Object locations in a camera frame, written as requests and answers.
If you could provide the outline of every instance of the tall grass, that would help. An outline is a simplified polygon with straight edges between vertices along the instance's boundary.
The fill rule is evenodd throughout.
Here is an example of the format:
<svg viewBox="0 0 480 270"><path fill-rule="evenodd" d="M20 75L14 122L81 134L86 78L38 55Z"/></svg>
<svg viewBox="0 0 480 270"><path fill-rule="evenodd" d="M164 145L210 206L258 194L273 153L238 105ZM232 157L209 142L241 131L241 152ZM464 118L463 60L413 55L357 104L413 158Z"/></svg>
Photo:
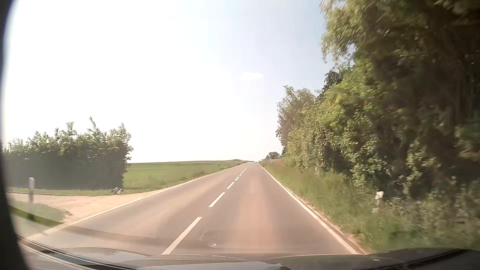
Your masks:
<svg viewBox="0 0 480 270"><path fill-rule="evenodd" d="M383 210L373 213L374 190L359 191L335 172L317 175L298 171L281 160L263 166L283 185L307 200L343 232L353 234L374 251L412 247L455 247L480 250L479 210L470 191L455 200L431 194L423 201L392 199Z"/></svg>

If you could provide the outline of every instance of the grass verge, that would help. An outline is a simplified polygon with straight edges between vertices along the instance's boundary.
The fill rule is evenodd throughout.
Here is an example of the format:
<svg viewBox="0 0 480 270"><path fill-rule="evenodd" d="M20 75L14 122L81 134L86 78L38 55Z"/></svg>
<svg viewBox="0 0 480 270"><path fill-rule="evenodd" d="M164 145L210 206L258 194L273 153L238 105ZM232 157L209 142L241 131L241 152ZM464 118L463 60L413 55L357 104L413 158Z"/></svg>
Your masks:
<svg viewBox="0 0 480 270"><path fill-rule="evenodd" d="M132 194L157 190L180 184L203 175L219 172L242 163L244 160L180 161L131 163L123 178L124 192ZM28 192L28 188L10 187L9 191ZM52 190L36 189L36 193L101 196L111 195L111 190Z"/></svg>
<svg viewBox="0 0 480 270"><path fill-rule="evenodd" d="M65 212L44 204L34 204L32 213L28 212L28 203L22 201L9 201L10 213L33 222L53 227L61 224Z"/></svg>
<svg viewBox="0 0 480 270"><path fill-rule="evenodd" d="M480 220L462 205L442 196L423 201L392 199L373 213L374 190L359 191L335 172L316 175L285 165L282 160L260 163L285 187L308 201L343 232L351 233L367 250L415 247L454 247L480 250Z"/></svg>

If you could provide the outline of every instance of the windshield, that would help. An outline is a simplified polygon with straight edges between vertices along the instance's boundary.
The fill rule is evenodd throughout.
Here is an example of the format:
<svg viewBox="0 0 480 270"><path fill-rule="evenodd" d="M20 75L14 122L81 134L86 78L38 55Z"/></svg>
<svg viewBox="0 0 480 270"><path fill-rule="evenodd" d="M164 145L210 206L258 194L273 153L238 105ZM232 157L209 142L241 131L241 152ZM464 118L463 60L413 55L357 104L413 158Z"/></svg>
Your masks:
<svg viewBox="0 0 480 270"><path fill-rule="evenodd" d="M14 1L20 247L142 267L479 250L479 21L476 0Z"/></svg>

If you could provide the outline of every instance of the car hood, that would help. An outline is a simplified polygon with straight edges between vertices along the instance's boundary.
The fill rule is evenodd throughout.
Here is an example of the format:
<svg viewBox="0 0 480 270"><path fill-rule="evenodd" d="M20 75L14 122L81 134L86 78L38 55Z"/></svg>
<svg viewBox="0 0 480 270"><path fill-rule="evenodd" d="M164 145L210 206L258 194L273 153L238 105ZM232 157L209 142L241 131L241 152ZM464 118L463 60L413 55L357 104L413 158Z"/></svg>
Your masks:
<svg viewBox="0 0 480 270"><path fill-rule="evenodd" d="M306 269L395 269L422 268L436 263L451 263L457 270L469 269L480 260L480 252L466 249L417 248L369 255L293 255L285 254L172 254L151 256L108 247L76 247L43 250L43 256L29 257L29 265L39 269L81 266L91 269L186 269L186 270L306 270Z"/></svg>

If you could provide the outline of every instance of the white roadside post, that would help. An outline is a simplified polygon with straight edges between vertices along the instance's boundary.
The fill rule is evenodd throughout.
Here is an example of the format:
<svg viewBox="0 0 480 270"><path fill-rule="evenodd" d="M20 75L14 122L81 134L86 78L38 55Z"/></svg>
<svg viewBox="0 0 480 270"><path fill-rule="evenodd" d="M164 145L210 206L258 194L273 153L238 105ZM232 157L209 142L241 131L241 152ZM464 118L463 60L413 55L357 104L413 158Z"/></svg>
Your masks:
<svg viewBox="0 0 480 270"><path fill-rule="evenodd" d="M383 208L383 197L384 197L384 192L383 191L378 191L377 194L375 194L375 200L377 200L376 207L372 210L372 213L374 214L379 214Z"/></svg>
<svg viewBox="0 0 480 270"><path fill-rule="evenodd" d="M33 195L35 192L35 178L28 178L28 217L33 219Z"/></svg>

